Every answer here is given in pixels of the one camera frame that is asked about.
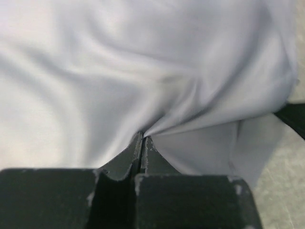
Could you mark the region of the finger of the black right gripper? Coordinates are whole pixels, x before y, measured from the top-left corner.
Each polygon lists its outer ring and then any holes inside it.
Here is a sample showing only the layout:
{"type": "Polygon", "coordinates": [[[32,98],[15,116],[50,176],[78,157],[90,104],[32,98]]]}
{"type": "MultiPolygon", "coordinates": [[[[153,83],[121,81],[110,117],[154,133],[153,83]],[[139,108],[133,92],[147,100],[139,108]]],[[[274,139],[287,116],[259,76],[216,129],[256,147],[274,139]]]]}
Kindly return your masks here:
{"type": "Polygon", "coordinates": [[[305,104],[288,103],[274,115],[305,140],[305,104]]]}

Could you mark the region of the grey pillowcase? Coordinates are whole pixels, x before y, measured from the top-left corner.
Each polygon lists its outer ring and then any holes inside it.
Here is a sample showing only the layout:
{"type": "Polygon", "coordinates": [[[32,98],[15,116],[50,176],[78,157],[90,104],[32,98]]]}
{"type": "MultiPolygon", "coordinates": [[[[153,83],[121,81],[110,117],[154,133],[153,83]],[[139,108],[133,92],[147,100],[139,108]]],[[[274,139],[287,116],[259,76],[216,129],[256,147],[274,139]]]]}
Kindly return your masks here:
{"type": "Polygon", "coordinates": [[[137,132],[255,186],[297,83],[293,0],[3,0],[0,167],[101,167],[137,132]]]}

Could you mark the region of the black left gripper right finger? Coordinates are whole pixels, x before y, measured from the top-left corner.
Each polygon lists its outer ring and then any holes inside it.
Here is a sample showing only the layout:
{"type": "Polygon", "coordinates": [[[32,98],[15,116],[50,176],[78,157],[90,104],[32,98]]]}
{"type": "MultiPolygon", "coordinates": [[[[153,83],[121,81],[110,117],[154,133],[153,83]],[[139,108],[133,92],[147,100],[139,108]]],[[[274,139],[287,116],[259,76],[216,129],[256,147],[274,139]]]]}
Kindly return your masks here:
{"type": "Polygon", "coordinates": [[[261,227],[252,192],[243,179],[180,174],[159,154],[149,137],[134,182],[137,229],[261,227]]]}

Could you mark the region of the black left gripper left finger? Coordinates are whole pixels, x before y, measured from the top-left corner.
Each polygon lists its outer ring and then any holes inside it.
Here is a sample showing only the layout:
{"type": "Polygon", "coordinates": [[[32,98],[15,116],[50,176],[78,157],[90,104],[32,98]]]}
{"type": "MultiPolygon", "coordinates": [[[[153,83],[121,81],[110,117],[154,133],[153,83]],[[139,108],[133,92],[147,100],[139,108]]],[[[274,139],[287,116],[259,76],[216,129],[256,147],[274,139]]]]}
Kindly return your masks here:
{"type": "Polygon", "coordinates": [[[125,150],[96,169],[2,170],[1,228],[129,229],[142,141],[136,134],[125,150]]]}

